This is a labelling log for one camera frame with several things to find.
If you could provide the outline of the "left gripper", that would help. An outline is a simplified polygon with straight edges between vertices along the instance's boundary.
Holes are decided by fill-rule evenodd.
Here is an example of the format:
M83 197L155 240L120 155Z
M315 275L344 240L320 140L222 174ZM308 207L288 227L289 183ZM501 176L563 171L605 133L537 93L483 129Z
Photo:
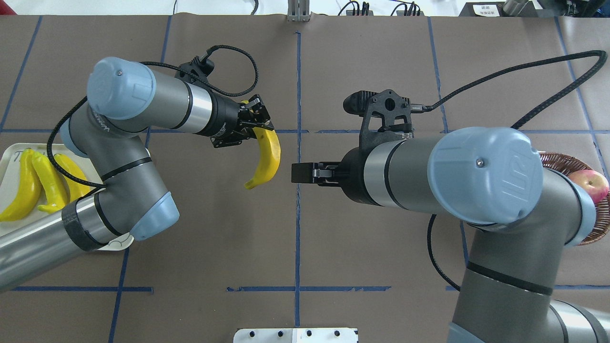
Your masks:
M208 137L214 148L240 145L256 139L254 129L273 131L269 112L260 95L253 95L241 104L223 95L211 93L212 115L208 123Z

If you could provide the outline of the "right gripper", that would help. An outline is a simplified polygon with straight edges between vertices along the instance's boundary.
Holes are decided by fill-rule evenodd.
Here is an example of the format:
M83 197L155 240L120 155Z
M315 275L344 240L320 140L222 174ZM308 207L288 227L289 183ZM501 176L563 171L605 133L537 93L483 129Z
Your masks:
M356 147L349 150L340 163L292 163L291 183L339 184L343 193L349 199L357 203L373 205L374 200L366 190L364 182L364 165L365 161L360 156L360 149Z

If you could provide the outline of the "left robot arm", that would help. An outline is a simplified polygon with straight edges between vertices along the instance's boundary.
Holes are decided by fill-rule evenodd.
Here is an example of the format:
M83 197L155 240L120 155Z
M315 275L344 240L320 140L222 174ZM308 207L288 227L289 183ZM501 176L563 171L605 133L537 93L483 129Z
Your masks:
M92 162L99 190L2 237L2 292L124 234L141 241L177 222L172 194L139 138L146 128L209 137L216 148L255 138L255 128L274 130L259 95L239 103L208 83L214 66L205 57L178 67L163 63L174 76L152 66L118 57L94 66L87 99L60 133L72 152Z

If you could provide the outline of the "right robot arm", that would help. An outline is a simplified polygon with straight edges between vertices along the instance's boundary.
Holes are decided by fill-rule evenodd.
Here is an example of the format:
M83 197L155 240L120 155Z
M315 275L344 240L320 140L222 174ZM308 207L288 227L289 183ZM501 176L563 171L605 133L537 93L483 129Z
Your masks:
M564 248L592 232L586 191L543 166L518 130L470 127L360 144L340 162L294 163L293 183L355 202L449 214L475 228L449 343L607 343L609 315L553 300Z

